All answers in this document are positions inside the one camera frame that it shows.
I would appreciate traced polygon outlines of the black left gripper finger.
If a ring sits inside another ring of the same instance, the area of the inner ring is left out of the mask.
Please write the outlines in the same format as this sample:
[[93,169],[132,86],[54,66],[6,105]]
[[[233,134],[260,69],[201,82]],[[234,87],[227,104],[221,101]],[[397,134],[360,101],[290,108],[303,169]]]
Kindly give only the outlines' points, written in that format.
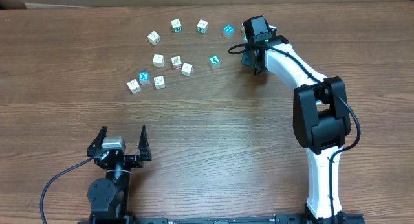
[[152,160],[152,154],[151,149],[149,147],[149,142],[147,139],[147,131],[146,126],[142,126],[142,131],[140,134],[140,141],[138,144],[138,149],[140,151],[140,160],[141,161],[151,161]]
[[96,138],[91,142],[87,148],[87,156],[94,157],[96,152],[102,148],[102,143],[107,134],[107,127],[102,126]]

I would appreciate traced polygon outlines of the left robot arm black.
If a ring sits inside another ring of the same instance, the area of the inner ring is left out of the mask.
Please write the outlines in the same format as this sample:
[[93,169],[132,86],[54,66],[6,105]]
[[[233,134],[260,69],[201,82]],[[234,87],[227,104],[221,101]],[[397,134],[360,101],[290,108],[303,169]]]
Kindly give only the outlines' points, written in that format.
[[134,212],[128,211],[131,170],[142,168],[152,159],[146,127],[142,127],[137,154],[127,155],[124,138],[108,137],[107,127],[87,148],[87,156],[105,170],[105,177],[93,181],[87,198],[91,204],[89,223],[138,223]]

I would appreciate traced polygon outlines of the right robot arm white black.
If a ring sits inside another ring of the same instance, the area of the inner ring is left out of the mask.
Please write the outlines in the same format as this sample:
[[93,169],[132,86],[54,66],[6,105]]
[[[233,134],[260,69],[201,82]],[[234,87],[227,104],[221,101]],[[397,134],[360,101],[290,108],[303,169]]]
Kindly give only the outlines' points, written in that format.
[[339,199],[339,160],[357,118],[345,84],[315,71],[283,36],[244,43],[243,63],[256,74],[269,71],[293,91],[293,130],[308,160],[309,194],[303,223],[347,223]]

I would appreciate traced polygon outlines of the wooden cube yellow side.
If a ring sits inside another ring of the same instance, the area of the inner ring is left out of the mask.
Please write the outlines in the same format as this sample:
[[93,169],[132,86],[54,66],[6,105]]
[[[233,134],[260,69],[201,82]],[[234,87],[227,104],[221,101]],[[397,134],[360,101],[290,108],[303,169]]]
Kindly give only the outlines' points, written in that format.
[[241,24],[241,32],[242,32],[242,34],[245,36],[245,28],[244,28],[243,23]]

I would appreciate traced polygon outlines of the blue top wooden cube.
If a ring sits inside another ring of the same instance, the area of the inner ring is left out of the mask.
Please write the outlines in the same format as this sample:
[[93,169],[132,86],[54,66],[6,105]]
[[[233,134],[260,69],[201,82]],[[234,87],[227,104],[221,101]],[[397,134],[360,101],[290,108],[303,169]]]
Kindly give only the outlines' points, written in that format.
[[233,28],[233,26],[231,25],[227,25],[223,28],[223,32],[222,35],[226,38],[226,39],[230,39],[233,35],[234,35],[235,29]]

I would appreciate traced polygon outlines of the wooden cube green J side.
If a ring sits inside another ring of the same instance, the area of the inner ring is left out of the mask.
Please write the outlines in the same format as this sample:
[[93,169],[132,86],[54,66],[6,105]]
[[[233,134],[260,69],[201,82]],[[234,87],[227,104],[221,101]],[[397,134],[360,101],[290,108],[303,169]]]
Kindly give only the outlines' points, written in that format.
[[200,19],[199,22],[197,23],[197,32],[200,32],[201,34],[205,34],[207,30],[208,30],[208,22],[203,19]]

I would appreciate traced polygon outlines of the wooden cube fish drawing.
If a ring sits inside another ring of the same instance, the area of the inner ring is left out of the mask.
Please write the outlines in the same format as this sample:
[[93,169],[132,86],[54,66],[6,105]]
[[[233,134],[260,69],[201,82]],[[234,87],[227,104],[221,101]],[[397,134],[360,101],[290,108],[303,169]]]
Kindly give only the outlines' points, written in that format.
[[135,94],[141,90],[140,84],[136,79],[133,79],[127,83],[129,90]]

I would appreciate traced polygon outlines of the wooden cube ice cream drawing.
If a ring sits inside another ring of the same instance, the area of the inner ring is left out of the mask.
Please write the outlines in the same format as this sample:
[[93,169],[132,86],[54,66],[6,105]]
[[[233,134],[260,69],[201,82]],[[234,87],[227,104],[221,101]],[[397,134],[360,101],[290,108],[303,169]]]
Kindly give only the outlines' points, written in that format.
[[181,73],[185,76],[191,76],[193,73],[193,65],[189,63],[183,63]]

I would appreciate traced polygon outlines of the wooden cube letter I side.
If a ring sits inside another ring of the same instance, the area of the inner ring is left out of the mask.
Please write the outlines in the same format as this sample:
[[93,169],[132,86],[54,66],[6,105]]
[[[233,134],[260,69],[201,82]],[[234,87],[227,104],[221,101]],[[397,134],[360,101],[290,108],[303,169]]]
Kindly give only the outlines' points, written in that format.
[[165,80],[163,76],[154,77],[154,84],[157,89],[163,89],[166,87]]

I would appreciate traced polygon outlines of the blue letter X cube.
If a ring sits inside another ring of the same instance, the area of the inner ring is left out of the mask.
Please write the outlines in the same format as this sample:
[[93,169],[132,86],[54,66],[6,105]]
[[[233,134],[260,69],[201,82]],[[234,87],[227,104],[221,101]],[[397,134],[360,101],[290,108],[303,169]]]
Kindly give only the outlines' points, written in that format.
[[139,72],[138,74],[138,81],[141,85],[150,84],[150,75],[147,71]]

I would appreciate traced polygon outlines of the wooden cube red Y side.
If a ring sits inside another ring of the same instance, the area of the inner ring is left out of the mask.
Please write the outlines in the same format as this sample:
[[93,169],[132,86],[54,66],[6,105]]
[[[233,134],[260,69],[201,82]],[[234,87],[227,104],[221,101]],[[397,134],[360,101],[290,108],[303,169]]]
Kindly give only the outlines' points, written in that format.
[[182,61],[180,56],[174,56],[171,58],[172,66],[175,70],[182,68]]

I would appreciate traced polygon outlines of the wooden cube green letter side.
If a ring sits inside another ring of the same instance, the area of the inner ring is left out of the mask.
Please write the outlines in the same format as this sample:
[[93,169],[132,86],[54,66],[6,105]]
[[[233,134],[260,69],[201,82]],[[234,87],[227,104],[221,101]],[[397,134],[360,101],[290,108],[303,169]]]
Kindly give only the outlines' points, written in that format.
[[171,20],[171,26],[174,33],[182,32],[182,25],[179,19]]

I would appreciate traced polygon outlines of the wooden cube globe drawing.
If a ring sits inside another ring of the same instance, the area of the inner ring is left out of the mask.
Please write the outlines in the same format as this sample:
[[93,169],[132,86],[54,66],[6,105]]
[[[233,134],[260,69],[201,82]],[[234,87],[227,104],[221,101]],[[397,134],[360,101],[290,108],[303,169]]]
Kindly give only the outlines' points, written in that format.
[[153,65],[155,67],[163,67],[165,62],[164,55],[155,54],[153,57]]

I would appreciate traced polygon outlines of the plain wooden cube far left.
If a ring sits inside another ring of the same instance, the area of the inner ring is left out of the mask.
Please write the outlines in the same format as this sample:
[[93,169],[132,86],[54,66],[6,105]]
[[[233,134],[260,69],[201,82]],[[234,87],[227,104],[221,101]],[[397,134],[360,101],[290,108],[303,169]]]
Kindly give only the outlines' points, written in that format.
[[160,35],[158,33],[156,33],[155,31],[151,32],[148,36],[148,41],[152,44],[152,45],[157,45],[160,42]]

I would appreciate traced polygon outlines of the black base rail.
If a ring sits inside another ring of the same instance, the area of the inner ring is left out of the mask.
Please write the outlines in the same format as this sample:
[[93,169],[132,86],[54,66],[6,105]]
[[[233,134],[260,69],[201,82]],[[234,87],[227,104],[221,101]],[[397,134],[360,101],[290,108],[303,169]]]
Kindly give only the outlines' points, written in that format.
[[138,218],[138,224],[302,224],[313,223],[304,214],[276,214],[274,216],[241,217],[241,218]]

